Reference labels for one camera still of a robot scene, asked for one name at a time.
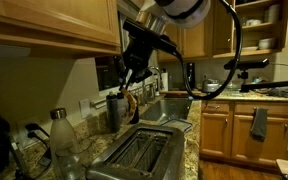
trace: floor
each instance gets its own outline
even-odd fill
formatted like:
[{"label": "floor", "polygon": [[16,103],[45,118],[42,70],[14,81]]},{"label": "floor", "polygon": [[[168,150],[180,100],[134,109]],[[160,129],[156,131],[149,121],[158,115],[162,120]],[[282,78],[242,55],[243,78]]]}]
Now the floor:
[{"label": "floor", "polygon": [[280,180],[278,174],[244,169],[227,164],[200,161],[200,167],[204,173],[205,180]]}]

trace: wooden cabinet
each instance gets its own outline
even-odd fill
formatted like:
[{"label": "wooden cabinet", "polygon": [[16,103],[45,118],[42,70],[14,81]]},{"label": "wooden cabinet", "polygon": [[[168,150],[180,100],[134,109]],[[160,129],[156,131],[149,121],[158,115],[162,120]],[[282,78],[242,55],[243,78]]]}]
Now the wooden cabinet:
[{"label": "wooden cabinet", "polygon": [[275,166],[276,159],[286,155],[288,143],[288,119],[267,119],[264,142],[256,141],[250,134],[253,116],[234,116],[232,134],[232,158],[244,162]]},{"label": "wooden cabinet", "polygon": [[[255,107],[268,109],[264,142],[250,133]],[[201,157],[275,167],[287,152],[288,103],[203,101],[200,142]]]},{"label": "wooden cabinet", "polygon": [[[232,3],[243,25],[243,48],[259,46],[261,39],[275,39],[272,48],[252,51],[245,49],[242,50],[242,56],[281,52],[286,47],[288,43],[288,0],[257,0],[239,5],[235,5],[235,0],[231,0],[229,3]],[[265,11],[275,4],[280,5],[278,21],[268,22],[267,18],[265,18]],[[232,20],[226,16],[228,15],[223,8],[219,8],[214,15],[213,57],[215,58],[231,57],[235,53],[235,28],[232,26]],[[249,26],[246,21],[250,19],[258,19],[262,23]]]},{"label": "wooden cabinet", "polygon": [[[177,49],[184,60],[207,57],[212,47],[212,8],[207,17],[197,26],[190,29],[181,29],[174,24],[168,24],[165,34],[177,44]],[[158,52],[159,62],[178,61],[176,57]]]},{"label": "wooden cabinet", "polygon": [[0,43],[103,55],[119,41],[115,0],[0,0]]}]

